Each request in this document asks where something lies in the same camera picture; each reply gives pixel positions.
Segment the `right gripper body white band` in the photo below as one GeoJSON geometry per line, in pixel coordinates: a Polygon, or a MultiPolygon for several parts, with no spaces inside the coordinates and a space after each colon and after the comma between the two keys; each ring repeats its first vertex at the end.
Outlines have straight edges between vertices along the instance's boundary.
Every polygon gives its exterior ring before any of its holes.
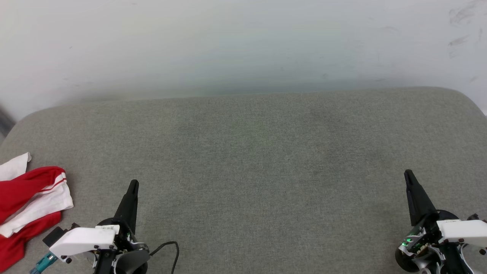
{"type": "Polygon", "coordinates": [[[466,258],[466,248],[487,255],[487,220],[460,220],[446,210],[425,216],[395,250],[397,265],[418,274],[483,274],[466,258]]]}

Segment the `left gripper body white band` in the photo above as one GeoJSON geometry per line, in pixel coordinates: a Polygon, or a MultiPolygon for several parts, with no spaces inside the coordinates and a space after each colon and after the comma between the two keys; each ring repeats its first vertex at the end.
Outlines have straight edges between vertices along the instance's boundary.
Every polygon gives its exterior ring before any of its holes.
{"type": "Polygon", "coordinates": [[[109,218],[94,228],[68,231],[49,248],[59,260],[70,263],[75,255],[93,258],[93,274],[146,274],[150,252],[123,220],[109,218]]]}

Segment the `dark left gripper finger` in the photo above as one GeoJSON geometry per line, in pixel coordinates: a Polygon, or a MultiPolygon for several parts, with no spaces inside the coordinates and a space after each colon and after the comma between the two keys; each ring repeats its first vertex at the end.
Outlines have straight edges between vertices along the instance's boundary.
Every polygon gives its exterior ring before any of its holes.
{"type": "Polygon", "coordinates": [[[122,201],[120,202],[120,204],[117,208],[117,211],[115,212],[114,218],[116,218],[118,220],[123,220],[124,222],[127,223],[127,226],[129,227],[129,224],[127,222],[128,217],[129,217],[128,206],[129,206],[129,201],[128,201],[127,195],[125,193],[123,198],[122,198],[122,201]]]}
{"type": "Polygon", "coordinates": [[[127,218],[127,223],[133,233],[136,232],[136,218],[138,209],[138,191],[139,191],[139,181],[131,180],[129,188],[127,190],[127,200],[129,201],[129,217],[127,218]]]}

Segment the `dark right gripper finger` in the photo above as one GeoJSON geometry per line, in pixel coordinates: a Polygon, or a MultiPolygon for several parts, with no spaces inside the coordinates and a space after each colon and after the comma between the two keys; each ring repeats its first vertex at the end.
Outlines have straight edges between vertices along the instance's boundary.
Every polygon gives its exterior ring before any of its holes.
{"type": "Polygon", "coordinates": [[[425,216],[428,216],[429,214],[437,213],[437,209],[433,205],[433,202],[430,200],[430,198],[428,197],[428,194],[426,193],[426,191],[424,190],[423,187],[421,189],[420,201],[421,201],[421,209],[422,209],[422,213],[423,213],[421,220],[425,216]]]}
{"type": "Polygon", "coordinates": [[[418,182],[412,170],[405,170],[405,182],[409,219],[411,226],[416,226],[423,215],[420,201],[422,186],[418,182]]]}

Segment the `red and white shirt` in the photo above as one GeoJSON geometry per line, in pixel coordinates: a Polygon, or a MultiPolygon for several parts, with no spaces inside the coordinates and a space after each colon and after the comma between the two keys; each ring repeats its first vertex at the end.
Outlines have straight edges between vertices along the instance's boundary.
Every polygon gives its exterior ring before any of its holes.
{"type": "Polygon", "coordinates": [[[26,244],[74,206],[65,170],[27,170],[30,160],[25,153],[0,165],[0,273],[22,260],[26,244]]]}

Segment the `grey fabric sofa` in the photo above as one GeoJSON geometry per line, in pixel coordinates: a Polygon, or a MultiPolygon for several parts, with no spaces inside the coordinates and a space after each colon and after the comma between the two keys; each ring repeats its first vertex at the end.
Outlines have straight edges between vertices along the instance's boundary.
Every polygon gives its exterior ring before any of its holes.
{"type": "Polygon", "coordinates": [[[400,274],[404,171],[438,209],[487,219],[487,117],[443,88],[102,101],[38,111],[0,164],[66,170],[94,227],[140,183],[136,237],[175,274],[400,274]]]}

